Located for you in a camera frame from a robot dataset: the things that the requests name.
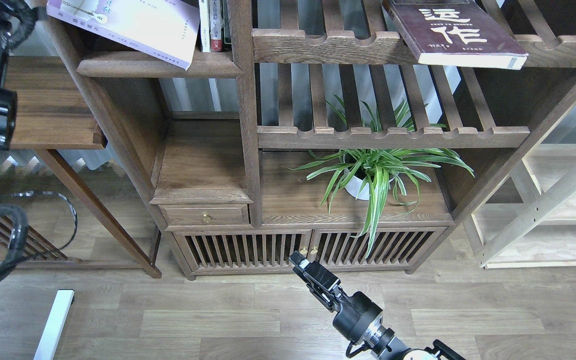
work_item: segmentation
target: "chinese characters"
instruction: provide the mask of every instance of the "chinese characters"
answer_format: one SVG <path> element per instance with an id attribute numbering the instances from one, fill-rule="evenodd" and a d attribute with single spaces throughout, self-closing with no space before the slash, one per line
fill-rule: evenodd
<path id="1" fill-rule="evenodd" d="M 435 27 L 431 27 L 435 33 L 443 35 L 443 38 L 446 40 L 448 44 L 454 44 L 455 41 L 453 39 L 458 39 L 464 45 L 468 45 L 470 43 L 487 43 L 488 40 L 482 38 L 479 29 L 466 29 L 462 28 L 465 26 L 472 26 L 470 24 L 470 18 L 460 18 L 460 12 L 455 9 L 419 9 L 419 12 L 423 15 L 423 18 L 426 21 L 443 21 L 448 23 L 433 23 Z"/>

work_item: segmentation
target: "book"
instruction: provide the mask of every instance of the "book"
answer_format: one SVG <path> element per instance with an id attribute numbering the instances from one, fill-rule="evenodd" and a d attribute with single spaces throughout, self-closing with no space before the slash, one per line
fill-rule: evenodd
<path id="1" fill-rule="evenodd" d="M 199 9 L 182 0 L 48 0 L 53 18 L 188 70 Z"/>
<path id="2" fill-rule="evenodd" d="M 475 0 L 383 0 L 419 64 L 519 70 L 528 53 Z"/>
<path id="3" fill-rule="evenodd" d="M 233 48 L 233 39 L 231 39 L 231 22 L 228 19 L 228 2 L 221 1 L 221 9 L 223 11 L 223 48 L 231 50 Z"/>
<path id="4" fill-rule="evenodd" d="M 210 0 L 210 51 L 222 50 L 224 19 L 222 18 L 222 0 Z"/>
<path id="5" fill-rule="evenodd" d="M 210 53 L 210 1 L 199 0 L 199 37 L 201 52 Z"/>

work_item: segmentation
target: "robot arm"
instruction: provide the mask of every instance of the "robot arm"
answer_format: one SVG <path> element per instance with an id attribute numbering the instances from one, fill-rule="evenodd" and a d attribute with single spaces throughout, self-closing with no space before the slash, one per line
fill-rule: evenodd
<path id="1" fill-rule="evenodd" d="M 391 328 L 382 325 L 382 308 L 363 292 L 348 296 L 341 280 L 317 261 L 310 262 L 298 251 L 290 255 L 295 272 L 313 296 L 329 312 L 336 312 L 332 324 L 350 343 L 345 351 L 348 358 L 370 350 L 378 360 L 465 360 L 453 349 L 435 340 L 433 348 L 413 349 L 395 336 Z"/>

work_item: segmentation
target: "white pot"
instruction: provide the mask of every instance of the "white pot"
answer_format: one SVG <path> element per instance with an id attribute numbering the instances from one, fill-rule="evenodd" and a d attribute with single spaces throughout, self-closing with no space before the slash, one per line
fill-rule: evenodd
<path id="1" fill-rule="evenodd" d="M 345 185 L 344 189 L 356 199 L 368 200 L 370 198 L 370 185 L 366 184 L 363 189 L 361 189 L 363 182 L 364 180 L 362 178 L 352 176 L 350 182 Z"/>

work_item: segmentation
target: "small drawer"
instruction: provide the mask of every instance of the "small drawer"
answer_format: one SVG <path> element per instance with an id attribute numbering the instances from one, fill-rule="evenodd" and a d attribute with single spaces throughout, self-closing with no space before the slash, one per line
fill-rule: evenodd
<path id="1" fill-rule="evenodd" d="M 249 224 L 248 205 L 160 205 L 168 226 Z"/>

